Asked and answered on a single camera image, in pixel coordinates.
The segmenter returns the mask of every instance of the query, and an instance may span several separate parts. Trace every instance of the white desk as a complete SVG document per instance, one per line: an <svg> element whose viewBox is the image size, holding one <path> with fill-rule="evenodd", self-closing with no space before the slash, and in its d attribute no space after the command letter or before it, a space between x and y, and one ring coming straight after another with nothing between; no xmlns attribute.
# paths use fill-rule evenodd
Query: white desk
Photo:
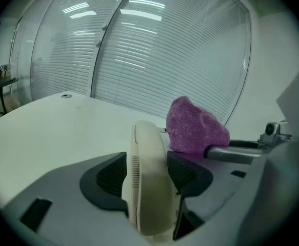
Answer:
<svg viewBox="0 0 299 246"><path fill-rule="evenodd" d="M61 98L71 94L71 98ZM130 150L138 120L165 119L73 92L49 96L0 118L0 208L55 168Z"/></svg>

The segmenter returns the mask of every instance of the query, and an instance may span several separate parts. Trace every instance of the ceiling light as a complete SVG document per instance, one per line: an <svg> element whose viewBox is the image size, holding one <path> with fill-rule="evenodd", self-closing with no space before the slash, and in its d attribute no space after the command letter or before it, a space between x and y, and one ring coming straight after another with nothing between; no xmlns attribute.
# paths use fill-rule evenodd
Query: ceiling light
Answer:
<svg viewBox="0 0 299 246"><path fill-rule="evenodd" d="M144 4L144 5L149 5L149 6L156 6L156 7L160 7L160 8L165 8L164 4L152 2L152 1L149 1L149 0L130 0L129 2L130 3Z"/></svg>
<svg viewBox="0 0 299 246"><path fill-rule="evenodd" d="M137 10L127 10L127 9L120 9L121 14L131 14L131 15L137 15L137 16L142 16L146 18L150 18L156 21L161 21L162 17L156 14L151 14L151 13L146 13L142 11L137 11Z"/></svg>
<svg viewBox="0 0 299 246"><path fill-rule="evenodd" d="M121 22L121 24L125 24L125 25L132 25L132 26L135 26L135 24L132 24L132 23L126 23L126 22Z"/></svg>
<svg viewBox="0 0 299 246"><path fill-rule="evenodd" d="M88 3L84 2L84 3L81 3L81 4L66 8L66 9L63 10L63 12L66 14L68 12L78 10L78 9L81 9L81 8L86 8L86 7L89 7L89 5L88 5Z"/></svg>
<svg viewBox="0 0 299 246"><path fill-rule="evenodd" d="M83 16L87 16L87 15L97 15L97 13L95 11L85 11L85 12L82 12L82 13L78 13L78 14L73 14L73 15L70 15L69 17L74 19L74 18L79 18L79 17L83 17Z"/></svg>

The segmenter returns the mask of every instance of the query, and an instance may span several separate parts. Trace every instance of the purple cloth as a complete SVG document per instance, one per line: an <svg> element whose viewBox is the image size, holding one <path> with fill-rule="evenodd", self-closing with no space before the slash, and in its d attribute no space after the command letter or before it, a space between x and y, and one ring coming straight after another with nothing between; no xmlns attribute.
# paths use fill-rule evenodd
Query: purple cloth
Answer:
<svg viewBox="0 0 299 246"><path fill-rule="evenodd" d="M172 102L166 129L172 150L202 157L208 146L227 146L230 141L229 131L210 112L196 107L186 96Z"/></svg>

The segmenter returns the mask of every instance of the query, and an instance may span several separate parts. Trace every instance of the window blinds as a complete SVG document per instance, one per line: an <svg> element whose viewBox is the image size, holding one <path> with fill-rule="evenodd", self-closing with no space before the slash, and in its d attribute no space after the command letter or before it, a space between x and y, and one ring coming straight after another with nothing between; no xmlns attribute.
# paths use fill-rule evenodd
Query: window blinds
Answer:
<svg viewBox="0 0 299 246"><path fill-rule="evenodd" d="M34 43L32 100L71 90L86 94L95 40L116 0L53 0Z"/></svg>
<svg viewBox="0 0 299 246"><path fill-rule="evenodd" d="M250 40L249 13L237 0L124 0L99 50L92 96L165 117L187 95L225 123Z"/></svg>
<svg viewBox="0 0 299 246"><path fill-rule="evenodd" d="M32 101L30 70L33 45L41 21L51 1L35 0L25 11L16 30L10 61L12 74L19 78L19 81L13 84L13 87L18 88L20 105L25 105Z"/></svg>

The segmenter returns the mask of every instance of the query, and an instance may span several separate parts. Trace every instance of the gray plastic surface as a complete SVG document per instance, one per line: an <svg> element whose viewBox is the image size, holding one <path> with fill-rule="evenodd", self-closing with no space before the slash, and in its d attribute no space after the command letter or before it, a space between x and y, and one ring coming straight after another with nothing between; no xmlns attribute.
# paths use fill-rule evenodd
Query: gray plastic surface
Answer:
<svg viewBox="0 0 299 246"><path fill-rule="evenodd" d="M197 155L171 152L175 156L189 161L200 161ZM231 174L237 170L247 173L250 165L230 163L204 158L198 163L213 174L213 182L199 196L186 197L185 204L189 211L197 215L202 221L208 222L238 190L244 178Z"/></svg>
<svg viewBox="0 0 299 246"><path fill-rule="evenodd" d="M253 149L240 147L212 146L206 151L206 157L209 159L251 165L256 157L269 153L271 149Z"/></svg>
<svg viewBox="0 0 299 246"><path fill-rule="evenodd" d="M151 245L131 226L124 212L97 208L79 189L79 180L89 168L117 155L105 155L48 172L12 199L4 208L4 215L21 229L18 219L40 197L52 201L52 205L38 228L37 233L43 238L28 233L32 245L41 245L41 241L45 244L47 240L63 246Z"/></svg>

